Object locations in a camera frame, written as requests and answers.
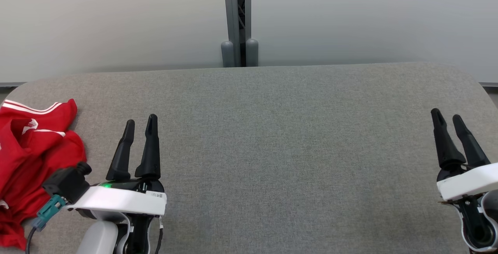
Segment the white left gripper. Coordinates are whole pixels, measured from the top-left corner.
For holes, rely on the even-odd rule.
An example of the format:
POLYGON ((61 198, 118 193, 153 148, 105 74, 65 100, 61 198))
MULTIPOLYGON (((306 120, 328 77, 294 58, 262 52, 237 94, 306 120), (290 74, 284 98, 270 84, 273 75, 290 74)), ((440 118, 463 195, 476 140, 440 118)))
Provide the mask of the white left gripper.
MULTIPOLYGON (((128 120, 118 142, 111 165, 105 177, 109 181, 128 180, 130 149, 135 137, 135 121, 128 120)), ((160 179, 160 139, 157 115, 148 116, 145 144, 140 165, 135 170, 136 178, 160 179)), ((91 186, 68 211, 77 211, 91 219, 118 219, 123 215, 162 216, 167 207, 167 195, 159 191, 138 191, 112 188, 110 184, 91 186)))

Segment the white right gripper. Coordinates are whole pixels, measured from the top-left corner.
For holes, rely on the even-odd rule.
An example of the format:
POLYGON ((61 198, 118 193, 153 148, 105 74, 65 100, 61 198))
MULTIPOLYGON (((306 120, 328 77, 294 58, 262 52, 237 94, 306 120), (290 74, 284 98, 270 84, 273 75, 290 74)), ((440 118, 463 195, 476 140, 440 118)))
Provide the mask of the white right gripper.
POLYGON ((464 196, 497 190, 498 164, 491 164, 461 116, 455 114, 453 123, 456 135, 462 143, 466 160, 451 139, 447 123, 438 108, 431 110, 431 118, 439 167, 443 170, 452 170, 467 163, 470 167, 475 168, 461 175, 438 181, 437 188, 442 199, 444 201, 459 200, 464 196))

